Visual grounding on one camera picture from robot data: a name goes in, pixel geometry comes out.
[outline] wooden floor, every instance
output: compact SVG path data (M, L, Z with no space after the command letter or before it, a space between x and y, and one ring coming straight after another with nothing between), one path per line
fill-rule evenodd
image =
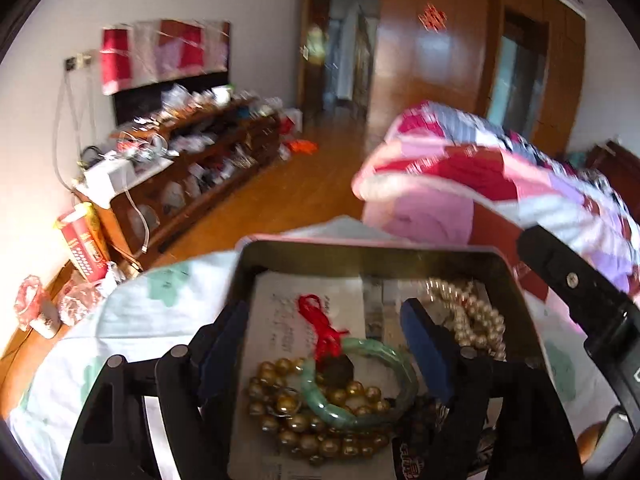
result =
M273 163L194 225L154 266L231 249L249 234L279 233L340 215L359 219L363 204L351 192L351 179L370 151L371 134L364 124L338 115L306 127L304 137L318 143L315 154ZM63 329L53 340L31 334L15 353L0 386L2 417L17 406L37 367L68 330Z

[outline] bed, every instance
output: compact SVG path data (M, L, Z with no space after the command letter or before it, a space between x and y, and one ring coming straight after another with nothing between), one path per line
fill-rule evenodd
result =
M524 290L574 435L606 420L617 399L585 354L584 334L514 246L523 228L543 225L637 302L640 230L605 180L577 174L481 118L425 102L396 119L354 177L353 191L366 202L363 223L341 218L293 234L495 246ZM19 445L16 456L24 452L32 475L26 478L60 477L82 404L107 357L157 357L216 318L235 258L233 251L213 253L147 272L55 346L10 413L4 436L0 431ZM157 400L147 411L162 477L176 478Z

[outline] red and white cloth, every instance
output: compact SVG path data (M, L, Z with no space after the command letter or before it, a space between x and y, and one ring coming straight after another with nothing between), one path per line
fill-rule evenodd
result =
M152 20L106 27L102 93L211 72L226 72L229 22Z

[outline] doorway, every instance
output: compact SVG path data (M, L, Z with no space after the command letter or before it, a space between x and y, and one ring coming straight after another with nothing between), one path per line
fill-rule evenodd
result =
M380 0L303 0L298 107L305 123L369 110Z

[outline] orange object on floor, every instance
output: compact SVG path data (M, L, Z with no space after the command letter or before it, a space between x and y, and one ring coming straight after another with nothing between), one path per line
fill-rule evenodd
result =
M287 147L291 153L306 153L313 155L318 150L318 145L311 140L291 140L287 142Z

